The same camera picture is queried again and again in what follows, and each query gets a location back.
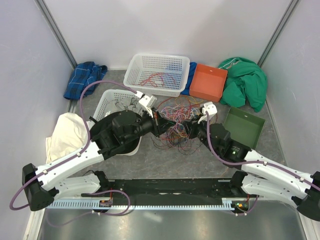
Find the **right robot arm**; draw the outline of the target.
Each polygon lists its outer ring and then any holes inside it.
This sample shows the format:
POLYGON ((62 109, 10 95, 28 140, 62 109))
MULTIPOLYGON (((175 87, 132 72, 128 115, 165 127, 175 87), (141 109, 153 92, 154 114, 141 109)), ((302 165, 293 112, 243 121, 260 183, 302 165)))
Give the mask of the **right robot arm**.
POLYGON ((319 171, 311 174, 273 161, 232 139, 222 124, 211 124, 205 116, 182 124, 189 138, 198 138, 222 164, 237 169, 229 184, 233 196, 275 199, 311 220, 320 220, 319 171))

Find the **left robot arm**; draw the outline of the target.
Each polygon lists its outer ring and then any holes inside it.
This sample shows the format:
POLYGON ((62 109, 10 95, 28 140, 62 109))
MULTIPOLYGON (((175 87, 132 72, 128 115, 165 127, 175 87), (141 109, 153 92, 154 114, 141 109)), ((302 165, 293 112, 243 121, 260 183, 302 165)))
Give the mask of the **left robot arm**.
POLYGON ((58 187, 69 176, 113 156, 127 154, 136 148, 142 136, 152 133, 158 137, 174 125, 174 121, 158 112, 150 116, 123 110, 104 117, 90 129, 89 142, 74 153, 42 166, 29 163, 22 168, 27 206, 34 212, 46 208, 62 195, 58 187))

